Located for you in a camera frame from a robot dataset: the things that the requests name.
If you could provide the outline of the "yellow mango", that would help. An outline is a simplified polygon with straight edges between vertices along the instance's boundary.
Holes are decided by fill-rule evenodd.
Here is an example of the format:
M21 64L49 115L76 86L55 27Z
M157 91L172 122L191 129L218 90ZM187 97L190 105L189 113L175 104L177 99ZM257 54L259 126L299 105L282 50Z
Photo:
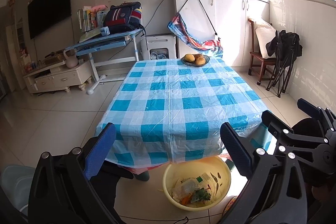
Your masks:
M202 66L205 65L206 60L204 57L199 57L198 59L195 60L195 65L197 66Z
M184 61L193 63L195 61L195 56L193 54L186 54L184 56Z

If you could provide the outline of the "orange carrot plush toy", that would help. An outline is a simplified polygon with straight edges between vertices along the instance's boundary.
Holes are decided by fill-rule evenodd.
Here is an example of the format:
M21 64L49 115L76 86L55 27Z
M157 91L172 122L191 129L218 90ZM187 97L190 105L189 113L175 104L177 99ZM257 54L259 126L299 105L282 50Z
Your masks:
M192 199L193 199L193 194L190 193L190 194L188 194L187 196L183 197L183 198L179 201L179 203L180 203L181 205L183 205L183 206L187 206L188 204L191 203L191 200L192 200Z

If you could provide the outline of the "black wall television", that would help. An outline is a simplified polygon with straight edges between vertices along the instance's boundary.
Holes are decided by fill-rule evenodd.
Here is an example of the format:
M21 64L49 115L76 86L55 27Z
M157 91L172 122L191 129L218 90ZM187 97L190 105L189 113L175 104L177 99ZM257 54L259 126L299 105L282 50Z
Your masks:
M33 0L27 6L30 39L71 15L71 0Z

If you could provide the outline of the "row of books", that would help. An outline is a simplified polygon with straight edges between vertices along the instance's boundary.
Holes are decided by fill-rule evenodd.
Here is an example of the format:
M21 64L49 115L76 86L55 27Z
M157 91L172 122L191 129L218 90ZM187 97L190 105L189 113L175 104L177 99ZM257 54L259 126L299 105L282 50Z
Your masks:
M95 28L103 26L106 17L106 5L84 6L77 11L77 18L79 21L80 31L88 32Z

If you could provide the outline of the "brown fruit back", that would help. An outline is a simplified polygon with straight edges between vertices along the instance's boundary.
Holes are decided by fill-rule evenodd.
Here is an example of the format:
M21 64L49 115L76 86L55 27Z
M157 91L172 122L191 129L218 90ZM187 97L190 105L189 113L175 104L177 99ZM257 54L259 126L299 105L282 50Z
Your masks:
M203 55L202 54L196 54L194 55L195 59L198 59L199 57L202 57Z

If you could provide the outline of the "yellow plastic trash basin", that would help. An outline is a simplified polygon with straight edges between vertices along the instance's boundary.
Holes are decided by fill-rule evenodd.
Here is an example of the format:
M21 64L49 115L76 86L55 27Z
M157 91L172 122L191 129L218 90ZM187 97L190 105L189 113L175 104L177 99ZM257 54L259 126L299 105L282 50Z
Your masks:
M214 207L226 197L230 186L230 169L218 156L169 164L162 178L167 199L186 211Z

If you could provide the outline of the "dark fruit bowl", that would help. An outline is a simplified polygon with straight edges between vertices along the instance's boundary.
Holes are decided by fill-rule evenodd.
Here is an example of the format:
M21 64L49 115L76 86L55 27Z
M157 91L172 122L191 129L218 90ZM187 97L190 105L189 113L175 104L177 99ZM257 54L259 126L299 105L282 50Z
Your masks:
M190 67L203 67L210 61L210 58L202 54L186 54L181 58L181 62Z

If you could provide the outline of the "green plush toy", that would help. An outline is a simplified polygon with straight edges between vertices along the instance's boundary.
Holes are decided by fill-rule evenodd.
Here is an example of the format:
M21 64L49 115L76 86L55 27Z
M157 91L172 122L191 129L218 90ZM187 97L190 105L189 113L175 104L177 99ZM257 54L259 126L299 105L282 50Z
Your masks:
M201 188L201 189L198 189L196 190L194 193L193 193L193 197L192 197L192 200L191 202L194 203L194 202L198 202L198 201L202 201L202 202L205 202L205 201L209 201L211 199L211 194L208 193L205 188Z

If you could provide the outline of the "blue white checkered tablecloth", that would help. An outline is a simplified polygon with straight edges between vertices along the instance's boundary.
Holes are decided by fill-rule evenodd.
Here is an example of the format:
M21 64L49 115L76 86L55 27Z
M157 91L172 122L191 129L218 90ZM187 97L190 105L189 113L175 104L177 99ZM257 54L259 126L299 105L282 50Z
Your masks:
M135 63L96 127L109 123L116 140L109 162L140 170L224 153L220 129L229 123L256 148L272 135L255 91L221 59L188 67L179 59Z

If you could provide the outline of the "navy red backpack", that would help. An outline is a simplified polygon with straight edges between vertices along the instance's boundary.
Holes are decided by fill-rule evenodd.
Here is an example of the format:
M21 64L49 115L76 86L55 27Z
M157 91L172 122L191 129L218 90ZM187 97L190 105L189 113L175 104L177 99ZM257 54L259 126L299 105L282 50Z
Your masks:
M112 5L107 12L103 27L109 29L110 34L142 30L145 34L145 27L141 24L142 6L140 2L125 2L121 5Z

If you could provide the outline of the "pink kettlebell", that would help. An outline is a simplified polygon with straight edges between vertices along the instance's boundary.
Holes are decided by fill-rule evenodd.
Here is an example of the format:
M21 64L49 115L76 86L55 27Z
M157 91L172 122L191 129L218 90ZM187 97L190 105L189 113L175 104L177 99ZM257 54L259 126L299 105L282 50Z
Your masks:
M71 69L78 65L78 59L75 50L64 50L63 55L66 59L66 67Z

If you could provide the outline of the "wooden chair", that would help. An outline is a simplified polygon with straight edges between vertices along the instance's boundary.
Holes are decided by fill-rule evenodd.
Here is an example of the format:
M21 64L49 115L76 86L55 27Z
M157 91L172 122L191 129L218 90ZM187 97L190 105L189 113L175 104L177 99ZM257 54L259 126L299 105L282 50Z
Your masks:
M255 33L255 22L249 18L248 22L251 27L251 50L250 50L250 62L248 75L251 76L255 73L258 77L257 85L260 86L263 81L272 81L275 78L275 74L271 71L269 66L276 65L276 59L264 59L260 50L257 52L255 50L256 46L256 33Z

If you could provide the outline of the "clear plastic tea bottle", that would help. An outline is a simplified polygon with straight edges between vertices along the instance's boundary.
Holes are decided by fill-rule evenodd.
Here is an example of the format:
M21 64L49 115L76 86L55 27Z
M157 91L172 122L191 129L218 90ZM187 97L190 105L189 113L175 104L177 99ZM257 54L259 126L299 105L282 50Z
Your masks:
M198 187L198 180L196 178L188 178L183 181L178 181L175 187L171 190L171 195L176 200L181 200L183 197L193 193Z

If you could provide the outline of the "white tv cabinet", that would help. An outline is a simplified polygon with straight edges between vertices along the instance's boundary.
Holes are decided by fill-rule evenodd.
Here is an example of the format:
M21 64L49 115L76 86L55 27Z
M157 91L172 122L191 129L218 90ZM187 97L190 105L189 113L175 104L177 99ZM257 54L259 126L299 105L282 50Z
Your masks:
M70 92L73 86L84 91L92 82L92 69L89 61L68 68L65 61L36 69L23 77L31 94L64 90Z

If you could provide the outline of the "light blue plastic stool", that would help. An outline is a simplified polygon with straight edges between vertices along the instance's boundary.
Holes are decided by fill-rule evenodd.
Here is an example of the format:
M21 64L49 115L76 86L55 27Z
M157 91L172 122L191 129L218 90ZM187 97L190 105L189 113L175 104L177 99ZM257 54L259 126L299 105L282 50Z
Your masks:
M11 204L28 216L29 195L35 169L29 166L8 165L1 173L1 187Z

